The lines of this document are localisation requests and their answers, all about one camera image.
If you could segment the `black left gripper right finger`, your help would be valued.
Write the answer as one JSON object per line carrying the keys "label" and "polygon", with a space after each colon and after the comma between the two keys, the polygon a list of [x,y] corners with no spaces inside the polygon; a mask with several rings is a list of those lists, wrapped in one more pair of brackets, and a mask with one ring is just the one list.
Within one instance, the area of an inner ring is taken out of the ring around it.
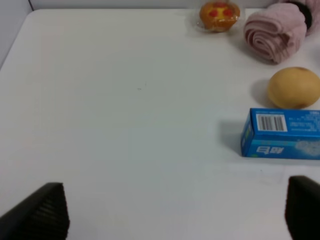
{"label": "black left gripper right finger", "polygon": [[288,180],[284,217],[293,240],[318,240],[320,184],[303,175],[291,176]]}

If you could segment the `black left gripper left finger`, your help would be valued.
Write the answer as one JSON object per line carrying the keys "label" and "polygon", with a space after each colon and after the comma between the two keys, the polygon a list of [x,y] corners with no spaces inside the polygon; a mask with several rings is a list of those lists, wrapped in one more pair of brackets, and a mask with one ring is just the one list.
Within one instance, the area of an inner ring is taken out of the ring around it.
{"label": "black left gripper left finger", "polygon": [[64,185],[48,182],[0,217],[2,240],[65,240],[70,218]]}

